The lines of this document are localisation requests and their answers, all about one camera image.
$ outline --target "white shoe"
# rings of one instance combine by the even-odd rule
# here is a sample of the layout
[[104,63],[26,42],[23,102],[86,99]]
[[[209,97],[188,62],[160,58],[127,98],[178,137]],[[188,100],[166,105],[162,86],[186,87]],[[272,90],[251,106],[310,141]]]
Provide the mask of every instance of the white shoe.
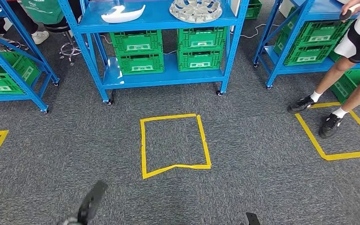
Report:
[[32,39],[34,40],[35,44],[39,45],[42,44],[48,37],[49,32],[45,31],[37,31],[31,34]]

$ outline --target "stool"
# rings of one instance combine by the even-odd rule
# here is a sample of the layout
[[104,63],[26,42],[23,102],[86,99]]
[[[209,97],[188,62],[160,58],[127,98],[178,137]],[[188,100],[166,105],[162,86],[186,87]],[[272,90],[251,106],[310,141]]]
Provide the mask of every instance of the stool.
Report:
[[81,50],[78,48],[78,44],[72,39],[69,30],[70,27],[68,24],[62,26],[63,22],[60,22],[58,24],[44,24],[44,27],[47,31],[50,31],[52,33],[63,33],[64,36],[67,37],[68,42],[65,43],[60,48],[60,59],[63,59],[64,56],[68,56],[68,61],[70,62],[70,66],[74,65],[74,62],[72,60],[72,56],[81,54]]

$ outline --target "white cable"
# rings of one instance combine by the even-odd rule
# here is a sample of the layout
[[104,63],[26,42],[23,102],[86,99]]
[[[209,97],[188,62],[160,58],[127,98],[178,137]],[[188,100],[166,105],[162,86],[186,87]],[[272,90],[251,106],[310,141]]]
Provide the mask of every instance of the white cable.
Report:
[[104,37],[104,39],[105,39],[105,41],[106,41],[107,43],[112,44],[112,42],[109,42],[109,41],[107,40],[107,38],[105,37],[105,35],[100,34],[100,36],[101,36],[101,37]]
[[258,25],[257,27],[255,27],[256,33],[250,37],[248,37],[246,35],[242,35],[242,34],[240,36],[245,37],[245,38],[253,38],[253,37],[259,35],[259,30],[257,28],[259,28],[261,26],[265,26],[265,25],[266,25],[265,23],[262,23],[262,24]]
[[164,54],[167,55],[167,54],[172,54],[172,53],[175,53],[175,52],[176,52],[176,50],[171,51],[171,52],[169,52],[169,53],[164,53]]

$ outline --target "blue shelf frame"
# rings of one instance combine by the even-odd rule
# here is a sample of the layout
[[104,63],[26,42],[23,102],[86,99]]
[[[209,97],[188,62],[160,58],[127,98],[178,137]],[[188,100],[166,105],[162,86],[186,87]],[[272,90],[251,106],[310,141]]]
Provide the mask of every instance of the blue shelf frame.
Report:
[[[25,41],[26,45],[28,46],[29,50],[33,53],[33,55],[16,48],[12,44],[6,42],[2,38],[0,38],[0,44],[6,45],[14,49],[16,52],[24,55],[25,57],[33,60],[36,62],[38,69],[40,71],[39,75],[33,82],[31,86],[29,86],[22,78],[21,75],[17,73],[16,70],[2,57],[0,54],[0,66],[9,74],[9,76],[20,86],[20,88],[24,91],[22,95],[2,95],[0,94],[0,101],[16,101],[16,100],[32,100],[41,110],[41,112],[48,112],[48,105],[46,105],[42,101],[42,96],[46,90],[46,87],[50,80],[55,85],[59,84],[60,79],[56,76],[53,72],[52,68],[48,64],[47,60],[44,58],[42,53],[39,51],[37,46],[35,45],[34,41],[32,40],[31,36],[27,33],[26,29],[20,23],[18,18],[15,16],[13,10],[10,8],[8,3],[5,0],[0,0],[0,17],[7,17],[13,24],[13,26],[17,29],[20,36]],[[42,86],[38,93],[34,91],[34,87],[40,78],[41,74],[45,72],[46,77],[42,83]]]
[[[241,0],[238,15],[235,16],[230,8],[230,0],[222,2],[222,15],[208,23],[187,23],[178,20],[169,13],[169,7],[173,0],[147,0],[147,1],[130,1],[125,0],[123,5],[127,11],[140,9],[143,4],[146,5],[144,13],[140,18],[124,23],[107,23],[101,19],[102,14],[106,14],[111,9],[114,1],[91,1],[80,0],[82,9],[82,19],[78,22],[67,0],[59,0],[60,7],[67,19],[67,22],[74,34],[75,40],[82,51],[83,58],[90,71],[90,74],[96,84],[100,96],[105,103],[110,103],[107,90],[149,87],[160,85],[186,84],[186,83],[204,83],[204,82],[221,82],[220,92],[225,93],[233,66],[235,53],[245,21],[246,10],[249,0]],[[161,30],[161,29],[180,29],[196,27],[223,27],[235,26],[234,34],[230,36],[230,31],[226,35],[225,48],[225,68],[216,70],[204,70],[193,72],[179,72],[177,66],[176,54],[164,56],[165,71],[163,73],[125,75],[119,70],[116,58],[108,58],[103,47],[99,33],[114,31],[133,31],[133,30]],[[104,76],[101,78],[95,50],[92,43],[94,39],[97,50],[100,53],[104,65]]]
[[[296,66],[284,65],[284,61],[300,29],[303,27],[304,22],[318,20],[338,20],[341,7],[343,6],[343,4],[336,0],[291,0],[291,2],[296,7],[296,10],[291,15],[289,15],[273,32],[271,32],[274,19],[278,13],[279,6],[282,3],[282,0],[275,1],[266,23],[267,26],[264,28],[264,32],[253,58],[253,65],[255,67],[259,65],[259,62],[261,62],[265,70],[269,73],[269,77],[266,81],[267,88],[272,88],[272,84],[278,75],[326,72],[334,64],[334,61],[327,57],[324,62],[317,64]],[[288,37],[283,51],[280,53],[280,55],[278,55],[273,50],[274,46],[269,46],[267,43],[273,39],[273,37],[275,37],[275,35],[282,29],[282,27],[288,24],[288,22],[297,14],[300,16]],[[270,68],[264,55],[268,55],[269,61],[273,65],[272,68]],[[357,64],[354,68],[360,68],[360,64]]]

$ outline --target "gray carpet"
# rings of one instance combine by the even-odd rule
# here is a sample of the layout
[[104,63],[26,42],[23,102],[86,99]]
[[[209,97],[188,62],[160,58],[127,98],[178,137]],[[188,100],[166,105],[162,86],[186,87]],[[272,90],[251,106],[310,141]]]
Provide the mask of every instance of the gray carpet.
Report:
[[[254,34],[271,7],[263,1],[260,18],[246,21],[242,34]],[[360,225],[360,158],[323,160],[286,111],[323,74],[281,76],[266,90],[267,73],[251,64],[259,36],[241,38],[221,97],[215,83],[163,86],[119,90],[108,106],[81,56],[73,67],[59,59],[65,37],[52,34],[39,46],[61,78],[43,98],[50,113],[31,101],[0,102],[0,130],[9,130],[0,148],[0,224],[60,223],[103,180],[109,188],[91,225],[247,225],[246,212],[262,225]],[[175,44],[175,32],[165,31],[165,52]],[[336,97],[328,91],[321,101]],[[316,137],[320,118],[334,108],[302,113]],[[360,107],[355,112],[360,117]],[[185,113],[202,118],[212,168],[143,180],[140,119]],[[360,127],[347,115],[336,138],[317,140],[327,154],[359,151]],[[146,152],[148,172],[205,163],[195,118],[147,122]]]

